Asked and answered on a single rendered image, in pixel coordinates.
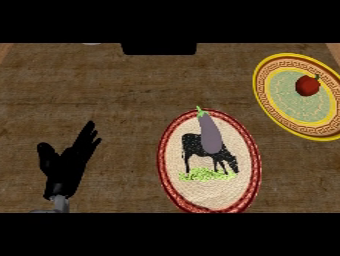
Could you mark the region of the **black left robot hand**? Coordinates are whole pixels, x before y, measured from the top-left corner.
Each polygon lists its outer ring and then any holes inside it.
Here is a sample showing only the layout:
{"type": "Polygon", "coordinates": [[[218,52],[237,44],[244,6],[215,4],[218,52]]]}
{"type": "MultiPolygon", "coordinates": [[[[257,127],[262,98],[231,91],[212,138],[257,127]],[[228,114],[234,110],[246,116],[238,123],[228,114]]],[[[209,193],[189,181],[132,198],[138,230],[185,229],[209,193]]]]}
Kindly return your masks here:
{"type": "Polygon", "coordinates": [[[61,154],[46,142],[37,144],[39,166],[46,175],[43,197],[52,200],[61,195],[67,199],[76,194],[86,165],[102,141],[96,138],[95,122],[89,121],[79,133],[73,145],[61,154]]]}

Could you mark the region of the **yellow rimmed patterned plate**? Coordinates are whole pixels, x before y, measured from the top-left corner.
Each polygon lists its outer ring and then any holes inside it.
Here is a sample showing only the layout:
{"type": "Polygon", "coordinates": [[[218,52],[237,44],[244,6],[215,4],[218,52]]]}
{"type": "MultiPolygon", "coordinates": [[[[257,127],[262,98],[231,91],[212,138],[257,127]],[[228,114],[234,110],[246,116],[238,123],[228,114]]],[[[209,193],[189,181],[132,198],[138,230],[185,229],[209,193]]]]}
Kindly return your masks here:
{"type": "Polygon", "coordinates": [[[296,136],[315,140],[340,139],[340,74],[315,58],[278,53],[266,57],[253,73],[253,92],[272,121],[296,136]],[[296,82],[319,75],[319,92],[302,96],[296,82]]]}

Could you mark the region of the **red bell pepper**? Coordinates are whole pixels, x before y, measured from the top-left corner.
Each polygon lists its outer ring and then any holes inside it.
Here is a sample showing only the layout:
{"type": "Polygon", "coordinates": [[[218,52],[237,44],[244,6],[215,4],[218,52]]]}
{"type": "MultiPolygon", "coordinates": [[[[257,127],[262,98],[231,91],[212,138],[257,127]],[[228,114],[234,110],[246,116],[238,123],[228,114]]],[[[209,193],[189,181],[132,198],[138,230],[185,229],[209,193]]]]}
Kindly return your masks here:
{"type": "Polygon", "coordinates": [[[296,82],[296,91],[305,97],[315,95],[319,92],[319,87],[319,75],[313,77],[305,75],[296,82]]]}

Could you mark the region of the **oval woven placemat with cow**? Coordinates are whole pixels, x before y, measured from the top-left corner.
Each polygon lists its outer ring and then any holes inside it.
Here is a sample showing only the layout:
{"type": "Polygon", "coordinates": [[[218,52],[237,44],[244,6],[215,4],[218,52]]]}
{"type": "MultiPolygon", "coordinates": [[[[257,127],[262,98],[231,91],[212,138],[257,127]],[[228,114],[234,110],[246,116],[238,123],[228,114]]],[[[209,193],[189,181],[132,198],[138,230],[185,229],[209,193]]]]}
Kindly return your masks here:
{"type": "Polygon", "coordinates": [[[226,150],[237,158],[238,173],[223,161],[213,166],[210,156],[192,154],[189,160],[182,136],[200,134],[198,110],[185,112],[167,126],[157,150],[161,186],[176,206],[194,213],[238,213],[253,204],[262,183],[262,159],[253,136],[226,113],[204,109],[220,130],[226,150]]]}

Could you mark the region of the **purple eggplant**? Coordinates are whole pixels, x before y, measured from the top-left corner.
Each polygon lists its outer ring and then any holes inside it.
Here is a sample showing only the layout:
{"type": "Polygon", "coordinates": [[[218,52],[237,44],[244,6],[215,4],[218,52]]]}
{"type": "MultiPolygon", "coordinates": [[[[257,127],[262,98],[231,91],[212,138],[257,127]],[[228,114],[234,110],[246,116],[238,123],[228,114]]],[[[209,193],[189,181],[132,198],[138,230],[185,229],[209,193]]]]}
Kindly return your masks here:
{"type": "Polygon", "coordinates": [[[197,107],[197,119],[201,128],[201,145],[207,153],[216,154],[222,149],[222,135],[210,114],[201,107],[197,107]]]}

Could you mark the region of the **black appliance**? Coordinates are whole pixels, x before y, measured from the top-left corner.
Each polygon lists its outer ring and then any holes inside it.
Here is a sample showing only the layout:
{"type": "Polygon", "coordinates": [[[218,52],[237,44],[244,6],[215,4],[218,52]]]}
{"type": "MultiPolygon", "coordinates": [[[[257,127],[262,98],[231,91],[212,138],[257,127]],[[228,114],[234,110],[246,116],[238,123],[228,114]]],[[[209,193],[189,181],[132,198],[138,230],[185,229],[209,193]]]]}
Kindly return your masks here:
{"type": "Polygon", "coordinates": [[[197,52],[195,43],[181,44],[139,44],[123,43],[126,55],[194,55],[197,52]]]}

